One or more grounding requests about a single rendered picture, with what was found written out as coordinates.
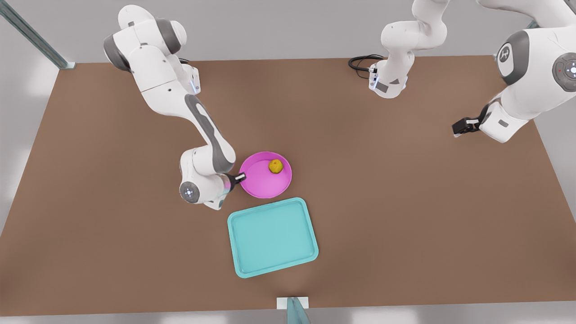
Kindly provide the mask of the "teal rectangular tray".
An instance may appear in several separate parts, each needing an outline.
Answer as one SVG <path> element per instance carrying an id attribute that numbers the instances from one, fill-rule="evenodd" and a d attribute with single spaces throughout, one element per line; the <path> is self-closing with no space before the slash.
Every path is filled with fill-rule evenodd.
<path id="1" fill-rule="evenodd" d="M 308 206 L 294 197 L 228 217 L 233 265 L 247 279 L 314 261 L 319 255 Z"/>

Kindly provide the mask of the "pink round plate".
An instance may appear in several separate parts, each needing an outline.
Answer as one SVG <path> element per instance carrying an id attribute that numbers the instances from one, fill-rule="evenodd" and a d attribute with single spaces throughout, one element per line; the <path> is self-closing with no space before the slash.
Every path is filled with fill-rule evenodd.
<path id="1" fill-rule="evenodd" d="M 269 164 L 279 160 L 282 170 L 277 174 L 270 171 Z M 282 194 L 292 181 L 292 168 L 282 155 L 274 152 L 258 152 L 249 156 L 239 168 L 245 174 L 240 183 L 246 193 L 256 198 L 274 198 Z"/>

